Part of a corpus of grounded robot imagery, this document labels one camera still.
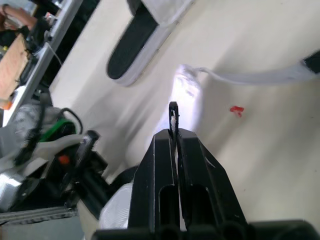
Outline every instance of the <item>white cable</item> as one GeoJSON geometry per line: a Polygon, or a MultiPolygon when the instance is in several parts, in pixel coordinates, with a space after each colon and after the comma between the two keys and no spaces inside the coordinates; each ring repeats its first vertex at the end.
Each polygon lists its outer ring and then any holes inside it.
{"type": "Polygon", "coordinates": [[[199,72],[209,74],[214,80],[237,85],[276,85],[292,84],[309,81],[317,76],[303,63],[282,69],[271,70],[259,73],[228,73],[218,75],[206,67],[188,68],[196,76],[199,72]]]}
{"type": "Polygon", "coordinates": [[[62,61],[60,60],[60,58],[58,57],[58,55],[56,54],[56,52],[53,50],[53,48],[51,47],[51,45],[47,42],[48,47],[51,49],[52,53],[54,54],[54,56],[56,57],[56,59],[59,61],[59,64],[62,66],[62,61]]]}

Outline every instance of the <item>black mount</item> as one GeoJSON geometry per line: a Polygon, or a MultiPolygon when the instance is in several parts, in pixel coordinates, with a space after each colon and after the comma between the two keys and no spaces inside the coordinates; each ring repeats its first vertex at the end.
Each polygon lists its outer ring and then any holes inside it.
{"type": "Polygon", "coordinates": [[[176,102],[169,122],[135,172],[128,228],[98,230],[92,239],[320,239],[305,221],[247,223],[224,168],[194,132],[178,128],[176,102]]]}

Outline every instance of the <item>black cable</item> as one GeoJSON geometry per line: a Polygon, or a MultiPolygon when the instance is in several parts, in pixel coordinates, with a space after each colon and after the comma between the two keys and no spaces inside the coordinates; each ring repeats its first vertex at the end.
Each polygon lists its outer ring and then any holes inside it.
{"type": "Polygon", "coordinates": [[[58,119],[62,118],[62,117],[64,116],[64,113],[65,113],[65,112],[70,113],[70,114],[71,114],[72,116],[74,116],[74,118],[78,121],[79,126],[80,126],[79,135],[82,134],[82,133],[83,133],[83,130],[84,130],[84,127],[83,127],[83,125],[82,125],[82,122],[81,122],[80,118],[77,116],[77,114],[75,114],[75,112],[72,111],[70,108],[67,108],[67,107],[62,108],[62,109],[60,110],[59,114],[58,114],[58,119]]]}
{"type": "Polygon", "coordinates": [[[45,113],[46,113],[46,105],[47,105],[47,96],[46,94],[41,94],[39,97],[40,100],[40,113],[39,113],[39,119],[38,122],[35,125],[35,130],[41,132],[42,125],[44,123],[45,119],[45,113]]]}

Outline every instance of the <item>green cable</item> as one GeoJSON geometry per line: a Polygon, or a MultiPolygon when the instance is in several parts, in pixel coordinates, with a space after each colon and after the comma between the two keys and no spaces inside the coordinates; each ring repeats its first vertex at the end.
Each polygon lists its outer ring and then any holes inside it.
{"type": "Polygon", "coordinates": [[[59,130],[59,128],[61,128],[64,124],[66,123],[72,123],[72,121],[70,120],[67,120],[67,119],[61,119],[61,120],[58,120],[56,122],[55,125],[53,125],[48,131],[46,131],[42,136],[41,136],[41,139],[40,139],[40,143],[43,143],[43,142],[46,142],[56,131],[59,130]]]}

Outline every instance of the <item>white string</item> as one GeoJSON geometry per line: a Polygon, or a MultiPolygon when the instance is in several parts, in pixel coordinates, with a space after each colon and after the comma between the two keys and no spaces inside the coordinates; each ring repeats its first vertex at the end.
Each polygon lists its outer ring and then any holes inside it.
{"type": "Polygon", "coordinates": [[[48,47],[51,49],[52,53],[54,54],[54,56],[56,57],[56,59],[59,61],[59,64],[62,66],[62,61],[60,60],[60,58],[58,57],[58,55],[56,54],[56,52],[53,50],[53,48],[51,47],[51,45],[47,42],[48,47]]]}

